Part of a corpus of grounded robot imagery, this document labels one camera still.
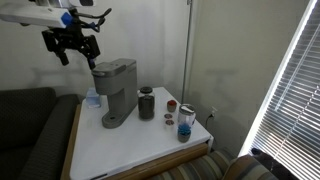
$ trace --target couch armrest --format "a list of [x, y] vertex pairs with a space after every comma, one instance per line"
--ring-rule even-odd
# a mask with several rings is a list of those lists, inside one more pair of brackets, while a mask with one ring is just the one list
[[79, 100], [76, 95], [59, 97], [45, 124], [20, 179], [59, 179]]
[[56, 104], [52, 88], [0, 91], [0, 149], [34, 145]]

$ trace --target white table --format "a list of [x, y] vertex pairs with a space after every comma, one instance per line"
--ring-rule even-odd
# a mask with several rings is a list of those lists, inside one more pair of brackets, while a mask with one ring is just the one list
[[89, 109], [82, 102], [78, 132], [73, 152], [71, 179], [109, 177], [134, 166], [213, 140], [197, 121], [186, 143], [177, 139], [178, 107], [173, 115], [175, 125], [166, 128], [164, 114], [167, 101], [174, 99], [164, 88], [154, 88], [155, 116], [150, 121], [139, 119], [138, 107], [118, 128], [106, 129], [101, 118], [108, 111], [107, 97], [101, 96], [101, 108]]

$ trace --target couch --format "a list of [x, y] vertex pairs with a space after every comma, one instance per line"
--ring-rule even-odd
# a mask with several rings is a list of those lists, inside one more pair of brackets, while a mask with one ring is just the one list
[[234, 158], [226, 149], [214, 151], [165, 171], [151, 180], [273, 180], [277, 179], [256, 158], [245, 155]]
[[52, 88], [0, 91], [0, 179], [59, 179], [77, 104]]

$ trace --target jar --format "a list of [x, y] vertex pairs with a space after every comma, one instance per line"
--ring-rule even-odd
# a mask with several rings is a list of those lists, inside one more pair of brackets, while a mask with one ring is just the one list
[[143, 87], [138, 91], [139, 117], [147, 120], [154, 117], [155, 95], [151, 87]]
[[178, 124], [187, 124], [191, 128], [196, 118], [195, 108], [191, 104], [181, 104], [179, 107]]

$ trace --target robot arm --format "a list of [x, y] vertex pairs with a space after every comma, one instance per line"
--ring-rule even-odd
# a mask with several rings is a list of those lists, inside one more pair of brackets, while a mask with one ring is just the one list
[[[94, 60], [100, 55], [96, 38], [84, 36], [82, 29], [100, 32], [100, 26], [111, 12], [109, 8], [100, 16], [78, 13], [77, 6], [93, 6], [95, 0], [31, 0], [38, 6], [6, 3], [0, 6], [0, 19], [22, 25], [47, 26], [42, 32], [48, 51], [54, 52], [63, 65], [69, 64], [66, 49], [78, 50], [88, 60], [90, 69], [95, 67]], [[97, 23], [87, 23], [80, 19], [98, 19]]]

